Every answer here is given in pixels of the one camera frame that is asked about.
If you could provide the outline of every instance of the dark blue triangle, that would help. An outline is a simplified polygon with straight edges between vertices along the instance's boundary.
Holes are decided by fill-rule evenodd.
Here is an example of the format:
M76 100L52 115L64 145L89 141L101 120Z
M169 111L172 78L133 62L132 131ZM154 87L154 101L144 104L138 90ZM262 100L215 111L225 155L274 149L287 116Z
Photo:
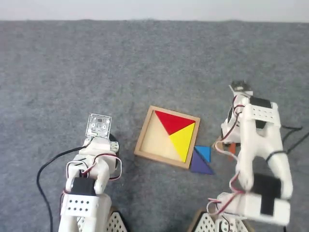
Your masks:
M205 161L195 150L193 150L190 170L193 173L214 174L213 170L205 163Z
M206 162L211 162L211 148L209 146L195 146L194 148Z

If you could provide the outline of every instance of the red triangle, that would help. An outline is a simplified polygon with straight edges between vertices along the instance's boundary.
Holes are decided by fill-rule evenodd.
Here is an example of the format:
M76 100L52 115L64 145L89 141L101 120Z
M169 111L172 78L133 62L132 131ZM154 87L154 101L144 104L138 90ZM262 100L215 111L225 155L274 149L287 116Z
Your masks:
M194 120L170 115L157 110L155 110L155 113L169 135L191 125L192 123L195 123Z

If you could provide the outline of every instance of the purple triangle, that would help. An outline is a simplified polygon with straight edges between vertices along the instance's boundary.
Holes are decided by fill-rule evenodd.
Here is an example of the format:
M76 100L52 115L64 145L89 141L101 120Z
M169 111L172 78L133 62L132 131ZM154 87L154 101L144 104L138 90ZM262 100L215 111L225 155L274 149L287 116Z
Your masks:
M214 174L212 169L204 162L195 150L193 150L190 170L193 173L204 173L209 175Z

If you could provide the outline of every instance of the cable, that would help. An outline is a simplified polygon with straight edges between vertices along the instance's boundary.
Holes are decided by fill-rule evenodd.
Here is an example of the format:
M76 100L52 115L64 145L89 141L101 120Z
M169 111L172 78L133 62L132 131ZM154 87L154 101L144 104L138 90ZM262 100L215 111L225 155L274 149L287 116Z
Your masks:
M229 232L230 231L230 222L224 217L224 216L222 216L225 220L226 220L226 222L228 223L228 229L227 229L227 231Z
M282 127L285 128L285 129L291 130L291 131L287 132L287 134L283 137L283 139L282 139L282 145L284 145L285 141L287 140L287 138L288 138L291 134L293 134L293 133L296 132L296 131L300 131L300 130L303 129L303 127L288 127L288 126L285 126L285 125L282 125Z
M289 127L289 126L285 126L285 125L281 125L282 128L285 128L285 129L290 129L290 130L301 130L303 129L303 127Z
M86 169L88 168L88 165L84 161L82 161L82 160L72 160L72 161L68 162L67 166L66 166L66 177L67 177L67 179L69 178L69 165L72 164L72 163L77 163L75 166L83 164L86 167Z
M228 185L229 185L230 189L231 189L234 193L241 193L241 194L244 194L245 192L244 192L243 190L239 190L239 189L237 189L237 188L235 188L235 187L233 186L233 183L237 180L238 175L239 175L239 172L237 172L237 173L230 179Z
M207 206L206 206L207 213L208 213L210 216L221 214L221 213L228 207L228 205L232 202L232 200L233 200L237 195L239 195L239 194L240 194L239 192L235 192L235 193L230 197L230 199L229 199L218 211L216 211L216 212L214 212L214 213L210 213L210 212L209 212L209 206L210 206L210 204L212 204L212 203L215 203L215 204L221 203L221 201L219 201L219 200L209 201L208 204L207 204Z
M62 153L56 155L56 156L53 157L51 160L49 160L47 163L45 163L45 164L39 169L39 171L38 171L36 183L37 183L37 187L38 187L38 189L39 189L39 192L40 192L40 194L42 195L42 197L43 197L43 199L44 199L44 201L45 201L45 203L46 203L46 206L47 206L47 210L48 210L48 214L49 214L50 232L53 232L53 213L52 213L52 209L51 209L51 207L50 207L50 204L49 204L49 202L48 202L48 200L47 200L47 197L46 197L46 195L45 195L45 193L44 193L44 191L43 191L43 189L42 189L42 187L41 187L41 184L40 184L40 176L41 176L41 173L42 173L42 171L44 170L44 168L46 168L49 164L51 164L53 161L55 161L55 160L58 159L59 157L62 157L62 156L64 156L64 155L66 155L66 154L69 154L69 153L72 153L72 152L75 152L75 151L79 151L79 150L81 150L81 149L86 148L86 147L91 143L92 140L93 140L93 138L92 138L92 139L90 140L90 142L89 142L87 145L85 145L85 146L80 146L80 147L77 147L77 148L74 148L74 149L71 149L71 150L68 150L68 151L65 151L65 152L62 152Z
M286 150L286 153L289 154L292 150L294 150L298 145L300 145L307 137L309 136L309 132L301 137L295 144L293 144L289 149Z
M229 151L221 150L221 149L218 148L217 145L218 145L218 143L223 143L224 140L230 135L230 133L233 131L233 129L235 128L235 126L236 126L236 124L237 124L238 117L239 117L239 114L236 115L235 122L234 122L233 126L231 127L231 129L225 134L225 136L224 136L221 140L217 141L217 142L215 143L215 145L214 145L215 149L216 149L219 153L225 154L225 155L227 155L227 156L231 156L231 157L233 157L236 161L238 160L238 158L237 158L237 156L235 156L235 154L233 154L232 152L229 152Z
M121 177L121 174L122 174L122 161L119 157L117 157L116 155L114 154L110 154L110 153L103 153L103 154L99 154L97 156L95 156L94 160L93 160L93 163L92 163L92 166L90 166L89 168L87 168L84 172L82 172L82 174L87 174L91 171L91 169L93 169L93 167L96 165L96 159L98 157L102 157L102 156L105 156L105 157L113 157L115 158L116 160L118 160L120 162L120 174L116 177L110 177L109 180L118 180L120 177Z

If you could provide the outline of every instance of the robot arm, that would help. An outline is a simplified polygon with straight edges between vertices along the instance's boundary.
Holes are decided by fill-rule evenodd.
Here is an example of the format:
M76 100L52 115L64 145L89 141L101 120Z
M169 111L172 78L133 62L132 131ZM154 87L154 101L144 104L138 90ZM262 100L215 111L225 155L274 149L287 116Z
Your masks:
M59 232L106 231L111 199L104 194L116 170L118 142L109 140L111 118L90 114L84 145L67 165L67 181L61 207Z
M251 104L249 99L245 98L243 105L243 111L239 115L241 150L236 166L241 186L246 191L252 189L254 182L252 162L255 156L260 156L267 161L274 176L281 180L281 198L291 198L292 177L289 161L282 147L277 104L271 102L271 108L262 107Z
M253 97L251 89L244 83L236 88L238 84L230 86L234 93L233 106L221 128L225 144L240 143L236 173L246 192L222 193L218 196L218 206L226 206L226 213L287 225L290 218L287 199L291 198L293 184L281 142L278 106ZM256 156L266 160L275 177L253 172Z

